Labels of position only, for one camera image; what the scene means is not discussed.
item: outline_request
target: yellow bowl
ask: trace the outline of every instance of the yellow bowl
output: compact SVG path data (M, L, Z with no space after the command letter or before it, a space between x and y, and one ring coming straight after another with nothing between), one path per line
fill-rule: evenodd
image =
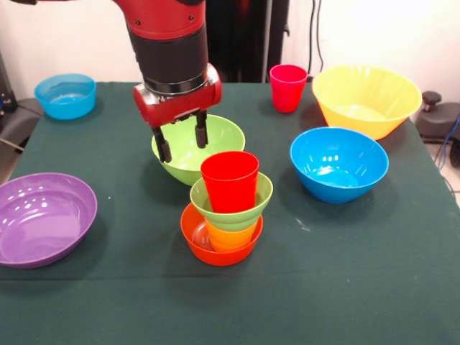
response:
M422 104L412 81L368 65L325 70L313 79L312 89L330 127L353 129L374 140L386 137Z
M209 241L216 252L231 252L250 243L257 226L257 221L241 231L225 231L216 228L205 218Z

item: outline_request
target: red robot arm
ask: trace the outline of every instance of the red robot arm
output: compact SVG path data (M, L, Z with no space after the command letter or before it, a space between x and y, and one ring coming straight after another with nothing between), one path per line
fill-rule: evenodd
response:
M134 100L143 119L152 127L160 161L172 160L161 126L192 115L197 118L197 145L205 147L207 109L222 97L221 80L208 62L205 0L113 1L124 13L144 79L134 88Z

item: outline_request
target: light green bowl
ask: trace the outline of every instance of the light green bowl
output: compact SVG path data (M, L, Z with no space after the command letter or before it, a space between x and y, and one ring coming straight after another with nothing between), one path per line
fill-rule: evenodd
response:
M186 185L193 185L201 178L201 163L211 155L223 151L243 151L246 139L243 131L232 121L216 115L208 115L208 144L200 149L195 138L196 116L191 116L175 124L162 127L165 139L169 142L171 162L162 163L173 177ZM152 150L157 159L158 150L155 137Z
M257 176L257 197L255 207L236 213L214 213L209 201L208 191L203 178L200 178L190 189L190 200L208 221L216 228L226 231L241 231L254 224L262 215L273 194L270 179L259 172Z

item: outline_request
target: red bowl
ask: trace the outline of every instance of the red bowl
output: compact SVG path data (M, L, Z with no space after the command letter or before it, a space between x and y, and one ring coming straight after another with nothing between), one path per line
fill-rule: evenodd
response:
M199 260L213 266L235 265L246 259L252 253L263 227L264 219L260 216L250 243L233 252L219 253L213 251L204 217L192 203L187 205L180 217L180 228L192 253Z

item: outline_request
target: blue bowl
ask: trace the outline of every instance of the blue bowl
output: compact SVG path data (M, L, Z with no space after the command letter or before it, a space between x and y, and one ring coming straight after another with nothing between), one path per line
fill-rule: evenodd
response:
M55 75L37 85L35 97L52 118L77 119L93 110L96 104L96 82L87 75Z
M375 140L350 129L320 127L295 138L290 159L302 184L327 203L363 196L386 175L388 156Z

